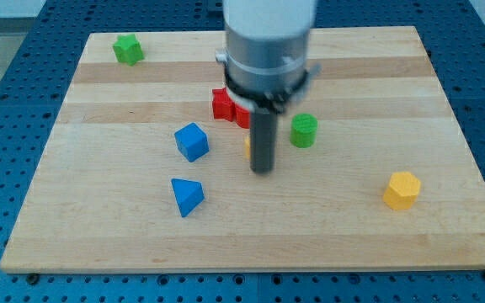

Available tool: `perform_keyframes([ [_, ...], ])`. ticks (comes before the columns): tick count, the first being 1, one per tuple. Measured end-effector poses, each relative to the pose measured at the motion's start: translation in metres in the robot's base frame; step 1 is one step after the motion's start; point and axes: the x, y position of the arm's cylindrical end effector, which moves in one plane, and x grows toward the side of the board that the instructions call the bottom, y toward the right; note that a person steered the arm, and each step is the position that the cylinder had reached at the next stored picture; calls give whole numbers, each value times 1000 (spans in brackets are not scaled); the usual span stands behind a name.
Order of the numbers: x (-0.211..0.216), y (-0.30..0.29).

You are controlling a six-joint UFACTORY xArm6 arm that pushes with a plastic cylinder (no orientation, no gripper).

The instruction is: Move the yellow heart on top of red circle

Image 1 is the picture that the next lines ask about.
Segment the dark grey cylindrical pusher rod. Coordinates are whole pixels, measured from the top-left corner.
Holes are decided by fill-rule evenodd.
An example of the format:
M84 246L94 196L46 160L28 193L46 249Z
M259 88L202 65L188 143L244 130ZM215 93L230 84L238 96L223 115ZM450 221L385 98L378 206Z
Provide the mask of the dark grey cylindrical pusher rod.
M256 108L250 115L250 167L257 174L274 169L277 115Z

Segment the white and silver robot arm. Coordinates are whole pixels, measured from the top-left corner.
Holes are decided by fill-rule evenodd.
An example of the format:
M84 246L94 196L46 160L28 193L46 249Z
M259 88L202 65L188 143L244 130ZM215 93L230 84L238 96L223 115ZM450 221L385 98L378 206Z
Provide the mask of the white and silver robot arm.
M274 169L278 117L301 102L320 67L306 68L316 0L224 0L227 93L250 113L250 168Z

